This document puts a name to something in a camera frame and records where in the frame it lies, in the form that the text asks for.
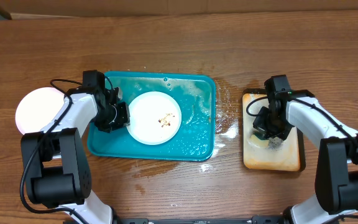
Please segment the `green yellow sponge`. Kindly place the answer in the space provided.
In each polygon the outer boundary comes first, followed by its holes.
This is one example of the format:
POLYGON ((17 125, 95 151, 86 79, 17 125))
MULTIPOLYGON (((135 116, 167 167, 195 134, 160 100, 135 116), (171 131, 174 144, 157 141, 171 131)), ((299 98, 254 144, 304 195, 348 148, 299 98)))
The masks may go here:
POLYGON ((269 140, 264 138, 259 138, 258 135, 251 134, 247 140, 248 146, 250 148, 265 149, 269 147, 269 140))

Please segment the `white plate front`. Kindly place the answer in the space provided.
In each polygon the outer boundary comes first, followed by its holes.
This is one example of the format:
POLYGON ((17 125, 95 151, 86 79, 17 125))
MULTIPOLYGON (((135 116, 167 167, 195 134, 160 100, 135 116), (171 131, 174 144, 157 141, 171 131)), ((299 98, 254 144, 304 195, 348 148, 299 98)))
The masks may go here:
POLYGON ((129 105, 127 130, 138 142, 150 146, 173 138, 181 125, 181 109, 168 94, 150 91, 137 96, 129 105))

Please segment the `white plate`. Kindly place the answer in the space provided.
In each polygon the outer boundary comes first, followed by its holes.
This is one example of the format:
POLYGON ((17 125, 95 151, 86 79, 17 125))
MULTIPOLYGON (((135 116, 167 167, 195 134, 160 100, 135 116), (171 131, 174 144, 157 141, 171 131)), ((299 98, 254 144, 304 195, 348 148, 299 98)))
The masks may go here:
POLYGON ((60 111, 64 95, 53 87, 43 87, 28 93, 17 106, 16 126, 21 134, 39 132, 60 111))
POLYGON ((181 125, 181 109, 168 94, 150 91, 137 96, 129 105, 127 130, 138 142, 150 146, 173 138, 181 125))

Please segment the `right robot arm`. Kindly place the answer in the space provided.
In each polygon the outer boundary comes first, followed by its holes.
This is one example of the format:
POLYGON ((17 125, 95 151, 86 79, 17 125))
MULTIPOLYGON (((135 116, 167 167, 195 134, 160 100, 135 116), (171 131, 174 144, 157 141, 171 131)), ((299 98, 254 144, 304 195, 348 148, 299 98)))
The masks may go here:
POLYGON ((318 149, 314 195, 288 207, 280 223, 337 223, 358 218, 358 131, 329 114, 307 90, 262 91, 268 107, 254 127, 266 138, 302 132, 318 149))

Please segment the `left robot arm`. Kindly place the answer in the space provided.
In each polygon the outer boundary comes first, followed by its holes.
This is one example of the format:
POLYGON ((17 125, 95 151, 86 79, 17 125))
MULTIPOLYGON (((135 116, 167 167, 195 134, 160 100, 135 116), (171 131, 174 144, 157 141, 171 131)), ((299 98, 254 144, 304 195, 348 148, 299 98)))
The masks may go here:
POLYGON ((19 195, 31 213, 64 212, 77 223, 120 223, 92 190, 82 137, 90 123, 110 133, 129 122, 119 88, 45 87, 28 93, 16 109, 22 134, 19 195))

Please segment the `black tray with soapy water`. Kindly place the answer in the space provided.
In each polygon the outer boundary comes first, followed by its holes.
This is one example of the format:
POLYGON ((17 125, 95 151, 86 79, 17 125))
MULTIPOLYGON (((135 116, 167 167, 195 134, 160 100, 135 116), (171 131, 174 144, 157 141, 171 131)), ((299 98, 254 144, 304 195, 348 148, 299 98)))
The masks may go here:
POLYGON ((254 117, 262 106, 267 106, 266 99, 252 103, 253 100, 265 96, 265 90, 261 88, 248 88, 242 96, 242 133, 243 133, 243 161, 248 169, 279 170, 288 172, 301 172, 306 167, 305 146, 303 133, 297 128, 292 128, 288 138, 282 141, 279 138, 268 139, 269 147, 265 149, 250 148, 247 140, 251 134, 262 134, 252 125, 254 117))

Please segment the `teal plastic tray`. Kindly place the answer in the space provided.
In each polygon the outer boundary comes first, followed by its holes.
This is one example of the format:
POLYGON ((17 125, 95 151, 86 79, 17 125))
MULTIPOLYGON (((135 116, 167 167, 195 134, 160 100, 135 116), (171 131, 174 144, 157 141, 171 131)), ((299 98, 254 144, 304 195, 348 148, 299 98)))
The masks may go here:
POLYGON ((169 161, 205 161, 213 154, 216 85, 204 75, 107 72, 106 87, 119 87, 130 103, 149 91, 170 95, 181 109, 181 125, 169 141, 150 146, 136 141, 126 128, 111 133, 90 124, 87 145, 95 156, 169 161))

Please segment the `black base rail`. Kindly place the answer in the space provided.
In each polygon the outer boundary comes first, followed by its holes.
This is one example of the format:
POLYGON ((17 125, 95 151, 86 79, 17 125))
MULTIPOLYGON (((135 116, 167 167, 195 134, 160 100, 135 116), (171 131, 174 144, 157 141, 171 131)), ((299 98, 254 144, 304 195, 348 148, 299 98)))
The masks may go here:
POLYGON ((213 218, 213 219, 161 219, 148 220, 146 218, 126 218, 125 224, 283 224, 288 223, 282 216, 256 215, 252 218, 213 218))

